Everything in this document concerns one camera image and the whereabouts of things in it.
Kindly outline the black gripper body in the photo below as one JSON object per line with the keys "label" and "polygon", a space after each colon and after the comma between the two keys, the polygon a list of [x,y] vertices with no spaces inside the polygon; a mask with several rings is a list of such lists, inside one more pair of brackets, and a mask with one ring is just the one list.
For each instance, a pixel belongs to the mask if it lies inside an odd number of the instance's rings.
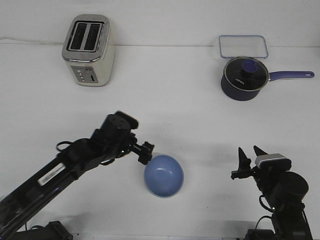
{"label": "black gripper body", "polygon": [[262,193],[269,192],[277,183],[278,177],[275,168],[272,166],[259,168],[255,166],[253,168],[248,169],[238,169],[231,172],[231,179],[245,179],[249,177],[253,177],[257,188]]}
{"label": "black gripper body", "polygon": [[115,159],[136,142],[130,124],[115,113],[107,115],[100,128],[94,130],[91,140],[98,145],[105,160]]}

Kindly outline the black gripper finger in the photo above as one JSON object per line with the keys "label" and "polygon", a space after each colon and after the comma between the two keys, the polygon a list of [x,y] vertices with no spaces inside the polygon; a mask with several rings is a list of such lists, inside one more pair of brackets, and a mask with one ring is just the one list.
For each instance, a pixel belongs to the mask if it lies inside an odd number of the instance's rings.
{"label": "black gripper finger", "polygon": [[251,169],[251,159],[246,156],[243,149],[238,147],[238,170],[250,170]]}
{"label": "black gripper finger", "polygon": [[147,165],[148,162],[152,159],[152,154],[141,153],[138,157],[138,162]]}
{"label": "black gripper finger", "polygon": [[268,153],[266,153],[265,151],[263,151],[261,148],[259,148],[256,145],[253,146],[253,150],[255,152],[256,157],[268,155]]}
{"label": "black gripper finger", "polygon": [[154,149],[154,145],[145,141],[142,145],[137,144],[136,145],[136,151],[137,154],[142,156],[142,155],[146,155],[146,156],[151,156],[153,149]]}

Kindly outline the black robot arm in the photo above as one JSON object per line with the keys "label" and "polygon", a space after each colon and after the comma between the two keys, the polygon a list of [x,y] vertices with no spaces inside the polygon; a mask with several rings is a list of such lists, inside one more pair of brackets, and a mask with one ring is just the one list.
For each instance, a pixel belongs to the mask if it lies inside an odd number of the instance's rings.
{"label": "black robot arm", "polygon": [[253,177],[261,192],[260,205],[271,213],[273,229],[249,229],[247,240],[311,240],[312,233],[305,214],[303,198],[309,190],[307,181],[292,172],[292,161],[279,153],[268,154],[257,146],[255,166],[244,151],[238,149],[238,169],[232,171],[231,178]]}
{"label": "black robot arm", "polygon": [[139,122],[117,111],[109,114],[90,138],[80,138],[59,150],[55,159],[0,201],[0,238],[8,240],[43,207],[85,172],[109,165],[131,152],[147,165],[154,145],[138,144],[132,130]]}

